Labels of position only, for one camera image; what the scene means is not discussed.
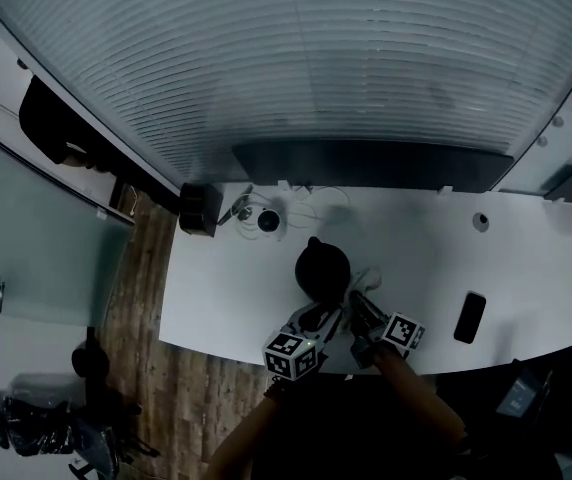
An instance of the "white cable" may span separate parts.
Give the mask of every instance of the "white cable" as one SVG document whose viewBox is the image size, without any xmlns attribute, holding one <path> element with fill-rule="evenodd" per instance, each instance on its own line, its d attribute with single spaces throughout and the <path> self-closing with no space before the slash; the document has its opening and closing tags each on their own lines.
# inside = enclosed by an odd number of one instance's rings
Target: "white cable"
<svg viewBox="0 0 572 480">
<path fill-rule="evenodd" d="M 299 191 L 299 190 L 301 190 L 301 189 L 302 189 L 302 187 L 299 187 L 299 188 L 298 188 L 297 190 L 295 190 L 294 192 L 297 192 L 297 191 Z M 315 208 L 314 208 L 311 204 L 306 203 L 305 201 L 307 201 L 308 199 L 310 199 L 311 197 L 313 197 L 313 196 L 314 196 L 315 194 L 317 194 L 318 192 L 321 192 L 322 190 L 328 190 L 328 189 L 331 189 L 331 190 L 335 190 L 335 191 L 337 191 L 337 192 L 340 192 L 340 193 L 346 198 L 346 204 L 347 204 L 348 206 L 351 206 L 350 196 L 349 196 L 346 192 L 344 192 L 341 188 L 339 188 L 339 187 L 331 187 L 331 186 L 326 187 L 326 186 L 325 186 L 325 187 L 319 187 L 319 188 L 317 188 L 316 190 L 311 191 L 308 196 L 306 196 L 304 199 L 302 199 L 302 200 L 300 200 L 300 201 L 293 201 L 293 202 L 291 202 L 292 205 L 305 206 L 306 208 L 308 208 L 308 209 L 313 213 L 312 215 L 308 215 L 308 214 L 305 214 L 305 213 L 297 213 L 297 212 L 288 210 L 288 211 L 286 212 L 286 219 L 284 219 L 284 216 L 281 215 L 280 212 L 278 212 L 278 211 L 274 208 L 275 202 L 274 202 L 273 200 L 269 199 L 268 197 L 264 196 L 263 194 L 260 194 L 259 192 L 255 192 L 255 191 L 251 192 L 248 197 L 257 196 L 257 197 L 263 199 L 263 200 L 265 201 L 265 203 L 261 203 L 261 202 L 258 202 L 258 201 L 247 201 L 246 203 L 244 203 L 242 209 L 248 208 L 248 207 L 257 207 L 257 208 L 261 208 L 262 211 L 263 211 L 263 210 L 272 210 L 272 211 L 274 211 L 275 213 L 277 213 L 277 215 L 279 215 L 279 218 L 280 218 L 282 221 L 285 221 L 285 222 L 286 222 L 286 225 L 287 225 L 288 227 L 291 227 L 291 228 L 293 228 L 293 229 L 308 229 L 308 228 L 310 228 L 310 227 L 313 226 L 313 224 L 314 224 L 313 221 L 321 221 L 321 222 L 326 222 L 326 221 L 325 221 L 324 219 L 320 218 L 320 217 L 317 215 L 317 211 L 315 210 Z M 245 196 L 242 195 L 242 196 L 238 197 L 238 198 L 235 200 L 235 203 L 237 203 L 237 201 L 239 201 L 242 197 L 245 197 Z M 290 222 L 290 218 L 289 218 L 290 216 L 304 217 L 304 218 L 310 219 L 310 220 L 311 220 L 311 223 L 308 224 L 307 226 L 296 226 L 295 224 L 292 224 L 292 223 Z M 239 233 L 239 235 L 240 235 L 244 240 L 253 241 L 253 240 L 257 240 L 258 238 L 260 238 L 261 236 L 263 236 L 263 235 L 262 235 L 262 232 L 260 231 L 259 226 L 257 226 L 257 224 L 251 225 L 251 224 L 248 224 L 246 221 L 241 221 L 241 220 L 239 220 L 239 218 L 237 218 L 237 215 L 234 215 L 234 216 L 233 216 L 233 219 L 235 220 L 235 229 L 237 230 L 237 232 Z M 247 233 L 255 233 L 255 236 L 249 236 Z"/>
<path fill-rule="evenodd" d="M 315 194 L 317 194 L 318 192 L 321 192 L 321 191 L 323 191 L 323 190 L 328 190 L 328 189 L 330 189 L 330 190 L 335 190 L 335 191 L 340 192 L 341 194 L 343 194 L 344 197 L 346 198 L 346 204 L 347 204 L 348 206 L 351 206 L 350 196 L 349 196 L 345 191 L 343 191 L 341 188 L 339 188 L 339 187 L 331 187 L 331 186 L 328 186 L 328 187 L 319 187 L 319 188 L 317 188 L 317 189 L 312 190 L 310 196 L 308 196 L 306 199 L 308 199 L 308 198 L 310 198 L 310 197 L 313 197 L 313 196 L 314 196 Z"/>
<path fill-rule="evenodd" d="M 128 186 L 133 191 L 133 195 L 135 196 L 135 202 L 133 203 L 133 207 L 130 210 L 130 216 L 133 217 L 135 215 L 135 207 L 137 206 L 137 200 L 138 200 L 137 190 L 135 190 L 132 185 L 128 185 Z"/>
</svg>

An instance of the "horizontal blinds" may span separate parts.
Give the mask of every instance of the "horizontal blinds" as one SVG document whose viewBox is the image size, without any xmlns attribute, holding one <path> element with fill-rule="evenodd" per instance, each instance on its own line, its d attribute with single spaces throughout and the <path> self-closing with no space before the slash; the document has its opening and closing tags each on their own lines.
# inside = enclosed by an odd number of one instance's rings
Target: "horizontal blinds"
<svg viewBox="0 0 572 480">
<path fill-rule="evenodd" d="M 572 86 L 572 0 L 0 0 L 82 103 L 179 183 L 232 145 L 370 138 L 517 154 Z"/>
</svg>

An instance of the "smartphone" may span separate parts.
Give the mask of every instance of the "smartphone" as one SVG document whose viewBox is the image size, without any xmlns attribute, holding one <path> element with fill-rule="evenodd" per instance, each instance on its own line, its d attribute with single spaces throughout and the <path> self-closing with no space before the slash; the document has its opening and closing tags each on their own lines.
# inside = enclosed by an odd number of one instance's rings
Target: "smartphone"
<svg viewBox="0 0 572 480">
<path fill-rule="evenodd" d="M 468 292 L 464 301 L 464 307 L 459 315 L 459 322 L 457 322 L 457 327 L 455 328 L 454 338 L 457 341 L 469 344 L 473 342 L 485 307 L 486 299 L 483 296 Z"/>
</svg>

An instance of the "wall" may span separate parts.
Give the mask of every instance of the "wall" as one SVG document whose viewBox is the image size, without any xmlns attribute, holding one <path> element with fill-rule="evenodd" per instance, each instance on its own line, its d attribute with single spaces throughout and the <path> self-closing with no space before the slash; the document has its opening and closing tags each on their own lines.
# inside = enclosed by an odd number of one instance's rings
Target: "wall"
<svg viewBox="0 0 572 480">
<path fill-rule="evenodd" d="M 32 73 L 17 66 L 17 57 L 0 39 L 0 142 L 84 195 L 108 204 L 115 185 L 109 173 L 53 164 L 24 135 L 17 114 Z"/>
<path fill-rule="evenodd" d="M 42 324 L 0 316 L 0 388 L 19 373 L 70 373 L 70 354 L 84 341 L 82 327 Z M 0 448 L 0 480 L 74 478 L 71 456 L 20 457 Z"/>
<path fill-rule="evenodd" d="M 572 110 L 562 108 L 557 116 L 563 119 L 563 126 L 549 124 L 541 134 L 543 142 L 528 150 L 497 190 L 545 195 L 564 179 L 560 176 L 563 168 L 572 166 Z"/>
</svg>

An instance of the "curved white desk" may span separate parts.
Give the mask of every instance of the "curved white desk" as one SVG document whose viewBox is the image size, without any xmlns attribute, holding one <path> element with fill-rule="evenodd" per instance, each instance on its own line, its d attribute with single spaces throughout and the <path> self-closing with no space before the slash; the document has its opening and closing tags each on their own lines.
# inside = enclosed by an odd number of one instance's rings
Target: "curved white desk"
<svg viewBox="0 0 572 480">
<path fill-rule="evenodd" d="M 226 184 L 222 213 L 246 184 Z M 283 197 L 277 187 L 259 187 Z M 488 192 L 323 190 L 306 201 L 326 221 L 293 218 L 280 242 L 243 239 L 230 220 L 215 238 L 177 228 L 168 268 L 160 339 L 217 356 L 262 363 L 271 331 L 309 303 L 294 276 L 310 236 L 340 247 L 353 271 L 379 266 L 383 283 L 368 297 L 426 326 L 409 357 L 418 373 L 469 370 L 528 359 L 572 345 L 572 204 Z M 292 211 L 306 213 L 301 207 Z M 484 213 L 485 233 L 472 224 Z M 487 299 L 475 341 L 453 339 L 468 291 Z M 337 335 L 323 371 L 366 373 Z"/>
</svg>

